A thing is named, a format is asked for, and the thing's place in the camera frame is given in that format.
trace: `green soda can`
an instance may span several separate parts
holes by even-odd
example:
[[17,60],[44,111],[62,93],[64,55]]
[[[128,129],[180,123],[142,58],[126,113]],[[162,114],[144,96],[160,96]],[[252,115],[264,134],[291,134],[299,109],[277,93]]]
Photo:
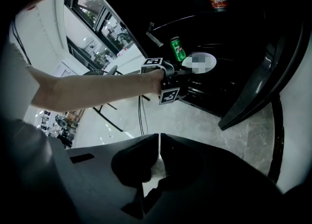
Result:
[[182,62],[186,58],[186,54],[182,48],[180,37],[171,38],[170,45],[172,50],[174,51],[176,60]]

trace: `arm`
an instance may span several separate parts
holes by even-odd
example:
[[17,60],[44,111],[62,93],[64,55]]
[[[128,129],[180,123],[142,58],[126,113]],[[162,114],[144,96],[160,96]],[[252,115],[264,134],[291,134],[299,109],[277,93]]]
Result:
[[40,84],[32,105],[65,112],[95,107],[147,93],[160,94],[163,71],[120,76],[68,76],[56,78],[29,67]]

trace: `marble floor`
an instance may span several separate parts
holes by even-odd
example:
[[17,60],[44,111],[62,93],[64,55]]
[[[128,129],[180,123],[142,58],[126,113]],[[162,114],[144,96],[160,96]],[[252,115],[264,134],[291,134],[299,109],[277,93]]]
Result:
[[[182,102],[158,105],[158,97],[147,95],[144,100],[148,131],[145,134],[166,133],[192,139],[231,151],[267,175],[274,146],[274,121],[271,104],[249,119],[225,131],[218,127],[219,117]],[[93,109],[87,109],[80,121],[73,148],[103,145],[124,141],[141,135],[138,123],[138,98],[105,105],[101,112],[123,132],[105,121]]]

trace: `white plate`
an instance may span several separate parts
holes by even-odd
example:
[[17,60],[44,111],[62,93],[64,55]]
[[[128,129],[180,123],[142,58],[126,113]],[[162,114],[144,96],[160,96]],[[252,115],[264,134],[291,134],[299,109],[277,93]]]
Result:
[[192,69],[195,74],[206,73],[211,71],[216,65],[216,58],[205,52],[194,52],[185,58],[182,66]]

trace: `hand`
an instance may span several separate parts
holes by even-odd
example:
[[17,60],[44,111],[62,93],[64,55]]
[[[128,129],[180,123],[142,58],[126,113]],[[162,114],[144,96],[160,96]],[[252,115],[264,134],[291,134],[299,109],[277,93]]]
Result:
[[149,73],[146,73],[152,86],[152,92],[159,96],[161,93],[161,81],[164,78],[164,74],[165,72],[161,69],[153,70]]

